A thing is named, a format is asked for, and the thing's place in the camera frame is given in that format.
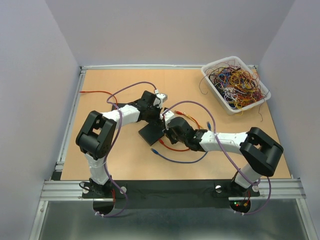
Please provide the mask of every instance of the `metal frame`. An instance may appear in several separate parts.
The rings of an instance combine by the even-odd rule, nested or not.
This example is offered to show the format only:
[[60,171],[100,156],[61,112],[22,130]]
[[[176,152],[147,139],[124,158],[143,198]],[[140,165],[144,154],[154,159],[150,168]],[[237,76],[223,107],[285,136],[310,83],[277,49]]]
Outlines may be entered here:
[[[101,66],[83,66],[79,76],[76,93],[73,100],[68,124],[64,133],[62,145],[58,155],[55,170],[62,171],[66,159],[66,150],[68,149],[71,129],[76,117],[76,110],[79,103],[79,91],[82,89],[87,70],[103,69],[200,69],[203,65],[169,65],[169,64],[138,64],[138,65],[101,65]],[[255,68],[254,65],[248,65],[249,68]],[[83,199],[82,189],[79,187],[80,181],[45,181],[41,191],[39,205],[36,211],[29,240],[38,240],[44,223],[46,210],[49,201],[110,201],[112,198]],[[307,236],[310,240],[317,240],[317,232],[312,222],[307,203],[306,194],[300,179],[271,179],[272,192],[271,199],[296,199],[298,209]],[[262,179],[259,184],[259,197],[252,199],[266,199],[269,194],[269,184],[266,179]],[[242,198],[230,197],[230,200],[240,200]]]

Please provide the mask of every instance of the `black and white robotic arm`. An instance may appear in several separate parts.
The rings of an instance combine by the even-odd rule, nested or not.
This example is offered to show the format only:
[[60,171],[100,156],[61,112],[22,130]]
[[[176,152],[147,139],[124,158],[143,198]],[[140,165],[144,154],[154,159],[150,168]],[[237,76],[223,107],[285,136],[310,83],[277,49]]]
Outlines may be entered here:
[[[261,176],[273,176],[283,148],[261,129],[252,127],[248,132],[240,133],[214,133],[206,129],[193,129],[184,118],[175,116],[172,111],[161,113],[166,100],[167,95],[163,93],[145,91],[140,99],[120,108],[121,127],[146,121],[151,127],[144,131],[145,136],[140,134],[150,145],[164,135],[172,144],[181,142],[192,151],[221,151],[222,145],[226,152],[245,157],[248,163],[241,171],[251,182],[257,181]],[[104,169],[105,159],[119,124],[118,110],[104,113],[92,111],[76,138],[76,144],[89,163],[90,183],[97,191],[103,191],[109,180]],[[94,132],[94,129],[100,129],[100,133]],[[237,172],[231,185],[238,191],[245,192],[251,186],[247,179]]]

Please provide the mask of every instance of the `table top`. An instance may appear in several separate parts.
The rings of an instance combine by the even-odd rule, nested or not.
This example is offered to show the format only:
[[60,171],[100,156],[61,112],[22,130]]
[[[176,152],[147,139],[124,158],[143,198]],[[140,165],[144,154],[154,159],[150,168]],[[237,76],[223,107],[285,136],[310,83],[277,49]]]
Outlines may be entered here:
[[[213,94],[208,91],[205,80],[199,86],[203,75],[200,69],[103,69],[87,70],[82,91],[107,91],[114,93],[128,85],[140,81],[149,81],[156,85],[160,93],[168,95],[164,107],[191,100],[206,106],[213,114],[217,132],[240,133],[251,127],[261,128],[276,141],[277,132],[265,102],[259,107],[244,111],[242,115],[227,115]],[[118,103],[128,103],[139,99],[147,90],[153,87],[139,84],[116,95]],[[79,93],[79,102],[74,124],[71,130],[70,142],[65,150],[66,158],[61,180],[88,180],[90,170],[87,159],[76,145],[79,133],[89,112],[95,110],[100,113],[111,111],[111,105],[106,103],[108,95],[105,93]],[[173,110],[186,112],[195,118],[200,125],[206,126],[210,117],[201,107],[191,103],[176,106]],[[107,166],[115,180],[195,180],[195,179],[231,179],[236,170],[225,155],[220,151],[211,151],[201,161],[194,164],[173,163],[162,159],[151,151],[151,147],[143,140],[138,131],[146,122],[140,121],[121,128],[120,135],[113,149],[108,155]],[[163,141],[170,146],[166,137]],[[176,161],[194,161],[203,152],[176,152],[165,148],[159,142],[152,146],[167,158]],[[171,146],[175,149],[185,149],[182,143]],[[236,164],[242,168],[247,161],[242,155],[230,153]],[[290,173],[284,156],[281,157],[273,178],[290,178]]]

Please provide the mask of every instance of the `gray wall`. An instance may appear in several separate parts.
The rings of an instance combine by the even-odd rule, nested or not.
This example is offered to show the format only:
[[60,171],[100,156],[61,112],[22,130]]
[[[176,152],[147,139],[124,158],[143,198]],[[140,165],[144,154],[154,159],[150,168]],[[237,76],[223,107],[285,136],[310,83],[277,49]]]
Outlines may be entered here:
[[258,63],[294,0],[46,0],[81,66]]
[[296,0],[260,65],[286,160],[320,236],[320,1]]
[[44,0],[0,1],[0,239],[29,238],[78,77]]

